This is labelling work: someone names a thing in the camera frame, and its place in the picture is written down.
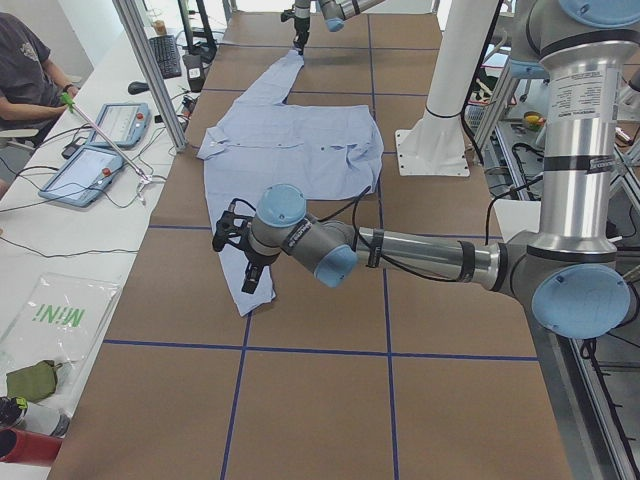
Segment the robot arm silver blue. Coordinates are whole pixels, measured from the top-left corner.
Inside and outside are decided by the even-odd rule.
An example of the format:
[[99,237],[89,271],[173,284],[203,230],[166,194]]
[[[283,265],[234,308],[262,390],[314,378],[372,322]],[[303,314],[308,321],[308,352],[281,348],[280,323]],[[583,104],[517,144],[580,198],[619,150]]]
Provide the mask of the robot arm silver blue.
[[635,1],[531,1],[516,8],[513,60],[535,60],[550,78],[539,228],[476,247],[322,221],[299,189],[270,187],[241,238],[242,289],[288,254],[327,286],[357,263],[442,282],[474,282],[516,299],[526,314],[573,339],[601,336],[625,319],[631,294],[606,235],[623,63],[639,44]]
[[[321,0],[318,1],[318,5],[327,29],[330,32],[337,32],[343,28],[346,20],[360,15],[362,12],[382,2],[383,0]],[[282,22],[286,22],[289,19],[294,21],[295,36],[293,46],[299,55],[303,55],[309,39],[311,1],[295,0],[290,9],[281,13]]]

